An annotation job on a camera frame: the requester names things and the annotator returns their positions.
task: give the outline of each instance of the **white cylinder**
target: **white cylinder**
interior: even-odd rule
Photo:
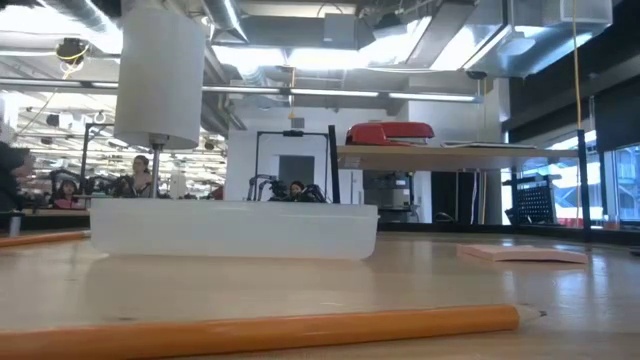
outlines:
[[[197,147],[204,33],[185,16],[148,8],[126,14],[123,32],[115,137],[130,145]]]

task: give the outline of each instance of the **translucent plastic container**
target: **translucent plastic container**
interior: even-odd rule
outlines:
[[[364,259],[371,205],[95,199],[91,242],[109,254]]]

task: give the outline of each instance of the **shelf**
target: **shelf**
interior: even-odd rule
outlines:
[[[520,168],[528,160],[577,158],[574,150],[440,148],[409,146],[338,146],[340,169],[388,171],[461,171]]]

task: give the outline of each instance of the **woman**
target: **woman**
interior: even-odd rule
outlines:
[[[295,199],[304,190],[302,181],[294,181],[289,185],[289,197]]]
[[[56,192],[56,199],[53,207],[56,209],[82,209],[83,206],[78,205],[77,199],[73,195],[78,192],[78,186],[71,180],[63,180]]]
[[[151,197],[151,182],[149,159],[144,155],[136,156],[133,159],[133,184],[131,184],[134,197]]]

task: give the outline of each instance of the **ceiling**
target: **ceiling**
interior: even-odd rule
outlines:
[[[31,3],[52,3],[52,1],[33,0]],[[509,0],[513,4],[521,1],[524,0]],[[218,26],[216,25],[218,22],[216,21],[214,24],[207,17],[207,8],[203,4],[211,4],[212,2],[215,2],[215,0],[121,0],[121,6],[116,6],[119,4],[115,1],[93,0],[94,4],[100,7],[107,16],[111,17],[111,27],[108,27],[104,33],[100,34],[88,30],[86,23],[78,21],[76,18],[65,16],[53,8],[10,5],[0,11],[0,77],[61,79],[67,75],[70,80],[115,82],[118,80],[119,61],[117,59],[119,54],[110,54],[110,52],[113,52],[112,49],[114,47],[117,48],[117,44],[114,45],[114,36],[115,38],[119,37],[116,40],[122,41],[121,33],[119,33],[118,29],[119,15],[122,12],[130,11],[132,7],[138,6],[163,8],[192,18],[205,33],[210,34],[211,27]],[[472,0],[341,0],[336,3],[323,3],[313,0],[237,0],[237,5],[240,9],[238,14],[241,23],[250,18],[260,18],[265,19],[265,21],[280,19],[281,22],[284,22],[285,18],[298,18],[302,19],[300,21],[315,21],[317,24],[318,21],[324,21],[322,18],[342,14],[344,16],[353,15],[357,22],[364,21],[369,25],[375,25],[381,22],[385,14],[397,13],[403,24],[391,28],[397,30],[398,26],[400,26],[400,28],[404,29],[402,31],[408,35],[402,39],[406,42],[409,39],[409,35],[414,36],[414,34],[419,33],[418,28],[421,21],[427,18],[429,21],[424,21],[427,25],[431,24],[430,21],[434,22],[432,24],[434,27],[439,24],[439,29],[442,32],[436,35],[450,33],[448,35],[450,40],[455,39],[454,36],[460,37],[460,33],[456,35],[456,32],[460,30],[459,26],[467,26],[471,29],[468,31],[473,32],[475,31],[473,30],[475,29],[474,26],[484,26],[482,22],[490,21],[493,23],[497,21],[495,20],[496,11],[501,9],[499,4],[502,2],[503,0],[482,0],[478,3]],[[26,2],[0,1],[0,5],[4,3],[25,4]],[[463,8],[445,9],[442,7],[443,4],[463,4]],[[473,6],[475,4],[480,5],[474,10]],[[447,28],[446,25],[455,23],[453,20],[464,21],[457,25],[458,28],[453,29],[455,30],[454,32],[451,32],[451,29]],[[414,24],[414,27],[410,29],[407,24]],[[497,33],[499,29],[500,26],[494,26],[491,31],[492,33]],[[370,41],[376,38],[383,38],[380,32],[376,31],[375,37]],[[215,35],[216,33],[220,33],[220,31],[216,29],[213,34]],[[67,71],[69,70],[69,65],[62,64],[54,53],[62,39],[69,37],[89,39],[92,43],[82,67],[74,67],[73,70],[75,71],[72,73]],[[220,37],[212,36],[210,41],[212,44],[217,44],[220,39]],[[418,37],[415,38],[415,41],[424,41],[424,39],[424,36],[422,38]],[[389,49],[397,45],[394,42],[396,41],[385,43],[383,47],[373,51],[372,54],[376,56],[385,55],[385,53],[390,52]],[[241,44],[240,47],[246,47],[247,45],[251,44]],[[440,45],[430,42],[422,46],[422,49],[426,49],[424,51],[428,52],[429,48],[437,48],[440,51],[442,48],[438,48],[438,46],[444,47],[446,45],[446,42]],[[471,45],[474,47],[474,49],[471,49],[473,50],[471,54],[473,54],[477,50],[475,47],[482,44],[472,43]],[[459,55],[459,52],[453,50],[443,50],[443,54],[446,53],[451,59],[455,59],[456,56],[454,55]],[[294,55],[291,49],[286,48],[283,48],[282,53],[285,55],[286,61],[291,60]],[[220,51],[215,51],[214,47],[207,47],[205,55],[204,82],[206,84],[253,85],[247,82],[243,71],[241,71],[243,67],[235,61],[237,57],[234,58],[232,56],[231,60],[226,60],[223,56],[224,54]],[[331,60],[336,59],[327,57],[323,61],[327,63]],[[309,89],[409,91],[449,94],[475,94],[478,88],[477,81],[470,79],[462,71],[433,71],[432,68],[419,65],[407,67],[403,64],[387,63],[381,66],[371,66],[371,63],[369,63],[366,68],[350,68],[346,66],[343,69],[341,68],[343,63],[340,60],[337,62],[337,66],[324,69],[299,67],[295,71],[295,78],[292,78],[290,71],[283,71],[282,68],[273,66],[275,64],[265,64],[260,66],[259,70],[265,79],[264,84],[269,86],[287,87],[295,83],[295,87]],[[487,66],[490,68],[494,64],[491,63]],[[55,91],[55,88],[38,89],[37,92],[29,88],[11,88],[11,90],[2,90],[0,96],[9,97],[13,103],[18,104],[17,128],[20,134],[17,137],[17,143],[18,145],[29,146],[34,152],[42,154],[41,156],[39,155],[38,166],[43,172],[60,166],[69,168],[72,171],[78,171],[78,160],[81,155],[84,136],[83,122],[91,122],[96,116],[103,115],[106,117],[105,123],[112,122],[115,115],[116,95],[54,94]],[[198,184],[210,184],[211,182],[222,183],[226,175],[226,166],[224,164],[226,145],[224,138],[219,137],[218,134],[226,135],[227,131],[233,128],[246,128],[246,124],[242,123],[242,119],[234,116],[234,109],[289,107],[291,104],[288,100],[288,98],[281,96],[235,95],[227,97],[225,95],[205,94],[203,96],[201,144],[194,151],[183,151],[174,154],[175,156],[173,157],[171,154],[164,154],[162,160],[166,166],[162,167],[161,175],[163,179],[165,181],[168,180],[172,171],[181,171],[192,181],[190,184],[194,187],[200,186]],[[403,104],[404,101],[402,100],[383,97],[295,97],[296,107],[317,107],[334,110],[343,108],[384,109],[391,116],[395,115]],[[71,120],[68,123],[65,122],[65,129],[52,127],[46,124],[46,118],[51,114],[65,114],[63,117]],[[116,176],[128,171],[132,156],[138,153],[147,153],[147,150],[143,148],[114,147],[113,143],[110,144],[108,141],[110,134],[109,128],[103,129],[100,134],[93,134],[96,136],[89,143],[90,152],[88,155],[90,172]],[[51,138],[52,144],[44,145],[41,141],[43,137]],[[204,148],[204,143],[207,140],[215,140],[216,146],[213,151]]]

